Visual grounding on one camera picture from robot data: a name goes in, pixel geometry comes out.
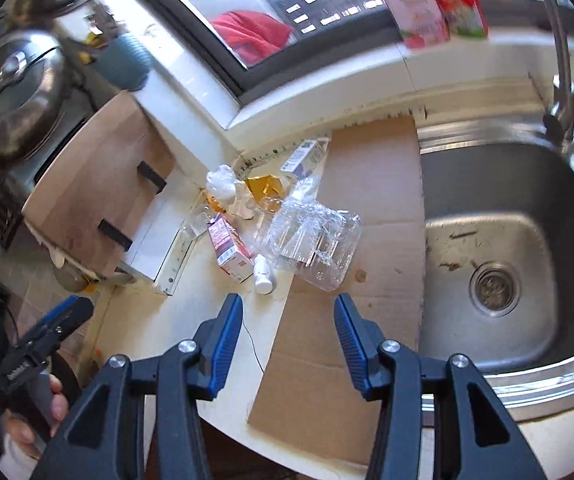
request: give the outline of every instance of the white sleeve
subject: white sleeve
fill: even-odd
[[[25,453],[4,434],[4,451],[0,457],[0,471],[8,480],[29,480],[38,461]]]

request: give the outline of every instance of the stainless steel sink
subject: stainless steel sink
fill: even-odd
[[[419,131],[419,353],[468,355],[517,420],[574,407],[574,143],[551,144],[536,121]]]

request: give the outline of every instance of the faucet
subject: faucet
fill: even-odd
[[[568,144],[574,137],[574,82],[571,80],[567,32],[557,0],[543,0],[552,25],[558,74],[554,76],[554,104],[542,117],[547,135],[557,144]]]

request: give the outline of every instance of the drain strainer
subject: drain strainer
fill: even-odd
[[[504,263],[482,264],[470,280],[472,301],[492,317],[509,314],[518,304],[519,294],[520,284],[516,272]]]

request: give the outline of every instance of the window frame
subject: window frame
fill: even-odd
[[[386,6],[357,14],[330,30],[302,38],[250,68],[216,36],[187,0],[143,0],[211,68],[241,105],[296,78],[371,48],[400,43],[402,38]],[[551,30],[540,0],[480,0],[490,27],[536,27]],[[562,7],[563,22],[574,36],[574,9]]]

